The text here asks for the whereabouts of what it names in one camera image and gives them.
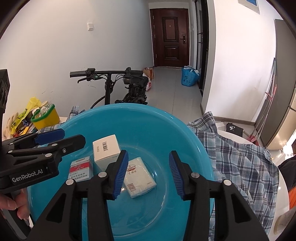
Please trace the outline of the person left hand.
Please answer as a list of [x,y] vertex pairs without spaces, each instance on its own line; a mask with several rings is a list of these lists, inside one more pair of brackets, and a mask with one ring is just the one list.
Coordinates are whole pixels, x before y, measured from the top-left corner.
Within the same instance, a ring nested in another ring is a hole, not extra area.
[[28,220],[30,215],[27,189],[21,189],[19,195],[11,199],[3,194],[0,196],[1,210],[17,210],[19,219]]

